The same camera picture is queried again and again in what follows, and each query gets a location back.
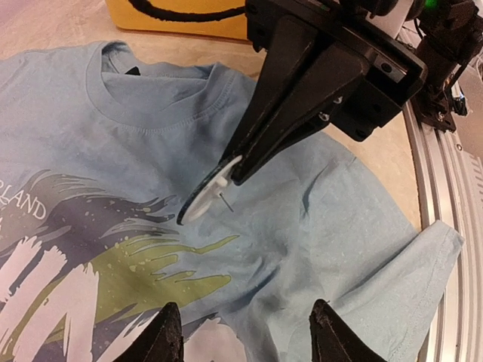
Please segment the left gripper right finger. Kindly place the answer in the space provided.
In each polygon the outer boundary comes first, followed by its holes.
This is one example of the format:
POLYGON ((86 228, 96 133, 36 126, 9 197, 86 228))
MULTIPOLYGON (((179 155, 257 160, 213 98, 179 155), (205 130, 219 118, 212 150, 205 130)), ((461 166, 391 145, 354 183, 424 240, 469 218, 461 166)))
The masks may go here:
POLYGON ((377 362, 372 351, 323 299, 315 301, 309 316, 312 361, 377 362))

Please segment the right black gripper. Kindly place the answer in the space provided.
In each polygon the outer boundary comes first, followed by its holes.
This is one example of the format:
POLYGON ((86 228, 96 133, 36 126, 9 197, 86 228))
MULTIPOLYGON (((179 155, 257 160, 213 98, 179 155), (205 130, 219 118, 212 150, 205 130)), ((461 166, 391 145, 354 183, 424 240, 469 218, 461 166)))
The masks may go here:
POLYGON ((249 1, 248 38, 267 52, 221 163, 240 186, 284 149, 334 124, 362 141, 423 86, 426 66, 368 21, 376 1, 249 1))

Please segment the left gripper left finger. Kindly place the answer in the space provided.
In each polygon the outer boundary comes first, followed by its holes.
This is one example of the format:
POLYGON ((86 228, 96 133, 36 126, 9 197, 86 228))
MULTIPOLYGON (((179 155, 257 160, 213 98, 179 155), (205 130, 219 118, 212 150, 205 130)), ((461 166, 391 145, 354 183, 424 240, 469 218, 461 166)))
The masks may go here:
POLYGON ((167 303, 126 350, 126 361, 183 361, 183 336, 177 304, 167 303))

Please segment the blue brooch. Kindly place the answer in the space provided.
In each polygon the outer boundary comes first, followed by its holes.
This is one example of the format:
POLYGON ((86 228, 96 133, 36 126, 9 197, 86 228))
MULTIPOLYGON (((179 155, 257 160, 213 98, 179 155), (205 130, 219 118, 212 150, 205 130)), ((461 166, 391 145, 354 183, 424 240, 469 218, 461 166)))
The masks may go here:
POLYGON ((229 156, 222 160, 193 190, 177 215, 177 224, 186 225, 205 214, 210 206, 232 183, 234 166, 242 161, 241 155, 229 156))

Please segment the light blue printed t-shirt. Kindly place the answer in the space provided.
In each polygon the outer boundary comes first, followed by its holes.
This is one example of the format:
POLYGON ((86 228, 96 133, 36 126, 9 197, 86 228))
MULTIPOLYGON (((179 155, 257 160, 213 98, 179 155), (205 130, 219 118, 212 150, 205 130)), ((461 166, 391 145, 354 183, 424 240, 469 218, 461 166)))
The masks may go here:
POLYGON ((214 315, 250 361, 308 361, 324 299, 387 361, 413 361, 462 237, 418 232, 316 133, 241 186, 221 164, 255 83, 127 44, 1 62, 1 359, 112 361, 168 302, 214 315))

